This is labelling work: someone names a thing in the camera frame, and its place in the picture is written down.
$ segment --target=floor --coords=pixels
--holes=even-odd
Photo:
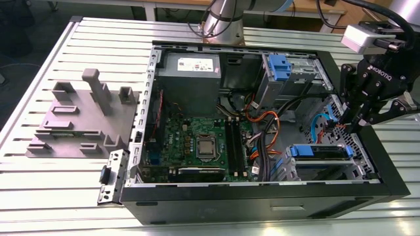
[[[16,104],[27,90],[28,85],[37,73],[48,53],[60,37],[60,34],[73,15],[85,17],[133,19],[145,20],[145,14],[141,7],[109,6],[97,4],[80,4],[60,2],[59,10],[52,12],[45,1],[32,1],[29,7],[36,24],[25,29],[31,39],[33,51],[20,58],[7,57],[0,53],[0,74],[7,79],[7,83],[0,85],[0,129],[15,109]],[[191,22],[197,23],[201,19],[201,11],[188,11],[175,9],[159,9],[157,20],[165,22]],[[264,27],[264,20],[260,15],[248,15],[244,17],[247,27]],[[17,63],[31,63],[35,65],[15,65],[3,68],[5,65]]]

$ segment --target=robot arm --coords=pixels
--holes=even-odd
[[[207,43],[244,44],[243,13],[284,11],[293,0],[213,0],[200,33]],[[343,0],[385,15],[388,22],[360,22],[347,27],[341,43],[364,55],[357,65],[341,66],[340,95],[347,132],[420,113],[409,92],[420,76],[420,0],[395,0],[391,11],[363,0]],[[385,113],[384,105],[392,100]]]
[[[284,11],[293,0],[213,0],[209,15],[200,32],[195,32],[204,42],[213,44],[243,44],[244,11]]]
[[[420,76],[420,17],[416,14],[420,0],[395,0],[391,10],[413,29],[415,43],[409,48],[403,48],[408,34],[393,21],[349,25],[341,40],[353,51],[364,54],[356,66],[341,66],[344,114],[339,122],[347,124],[349,133],[357,132],[363,126],[420,113],[419,103],[409,95]],[[380,113],[391,100],[389,110]]]

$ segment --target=cpu socket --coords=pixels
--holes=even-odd
[[[196,137],[196,155],[203,162],[209,162],[216,158],[216,136],[201,134]]]

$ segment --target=white label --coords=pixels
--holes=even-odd
[[[256,166],[252,166],[251,173],[257,175],[260,173],[260,168]]]
[[[177,59],[177,70],[213,72],[212,59],[180,58]]]
[[[257,109],[257,103],[252,101],[251,105]]]

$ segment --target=side panel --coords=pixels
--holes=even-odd
[[[141,224],[176,224],[332,218],[373,201],[324,197],[123,203]]]

